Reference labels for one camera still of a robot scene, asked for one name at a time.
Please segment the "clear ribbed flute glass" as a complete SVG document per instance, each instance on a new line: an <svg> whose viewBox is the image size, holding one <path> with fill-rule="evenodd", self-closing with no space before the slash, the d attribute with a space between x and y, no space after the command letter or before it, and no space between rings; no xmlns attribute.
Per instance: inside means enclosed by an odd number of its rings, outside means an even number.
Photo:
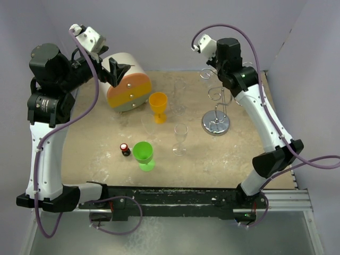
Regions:
<svg viewBox="0 0 340 255"><path fill-rule="evenodd" d="M151 114L144 114L141 117L142 126L147 133L147 139L152 141L155 138L156 123L154 116Z"/></svg>

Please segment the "green plastic wine glass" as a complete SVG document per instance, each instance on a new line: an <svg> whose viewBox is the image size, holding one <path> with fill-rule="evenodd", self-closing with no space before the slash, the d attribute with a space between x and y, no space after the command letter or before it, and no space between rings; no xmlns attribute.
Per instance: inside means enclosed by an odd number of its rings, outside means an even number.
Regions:
<svg viewBox="0 0 340 255"><path fill-rule="evenodd" d="M144 172L149 172L155 167L153 159L154 150L150 143L146 141L138 142L132 149L133 157L139 163L139 167Z"/></svg>

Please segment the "short clear wine glass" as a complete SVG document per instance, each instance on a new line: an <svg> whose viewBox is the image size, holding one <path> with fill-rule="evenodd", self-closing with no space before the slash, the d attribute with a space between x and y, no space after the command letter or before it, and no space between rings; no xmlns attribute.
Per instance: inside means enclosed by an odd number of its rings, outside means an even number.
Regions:
<svg viewBox="0 0 340 255"><path fill-rule="evenodd" d="M215 87L220 87L220 81L218 79L218 76L216 75L215 72L208 70L207 71L207 88L215 88Z"/></svg>

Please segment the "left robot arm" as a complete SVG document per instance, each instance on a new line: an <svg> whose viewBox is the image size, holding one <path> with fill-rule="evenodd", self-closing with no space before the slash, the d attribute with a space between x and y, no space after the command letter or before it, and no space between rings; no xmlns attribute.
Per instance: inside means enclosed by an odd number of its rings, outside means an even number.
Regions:
<svg viewBox="0 0 340 255"><path fill-rule="evenodd" d="M109 203L105 184L64 185L61 178L65 124L70 121L75 104L72 92L93 77L87 56L67 59L52 43L39 45L31 52L29 67L34 77L27 101L32 138L31 173L25 193L16 198L19 207L64 213L84 202L83 197L97 208Z"/></svg>

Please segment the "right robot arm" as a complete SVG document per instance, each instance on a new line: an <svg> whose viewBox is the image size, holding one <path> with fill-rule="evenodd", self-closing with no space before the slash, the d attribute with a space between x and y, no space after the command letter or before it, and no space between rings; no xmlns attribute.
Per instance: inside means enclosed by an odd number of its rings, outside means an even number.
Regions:
<svg viewBox="0 0 340 255"><path fill-rule="evenodd" d="M215 68L223 87L244 107L259 133L264 152L252 160L253 170L239 185L242 190L236 202L248 208L255 202L264 183L273 174L290 165L304 148L282 126L270 102L265 97L260 75L252 67L242 64L241 45L235 38L222 38L216 42Z"/></svg>

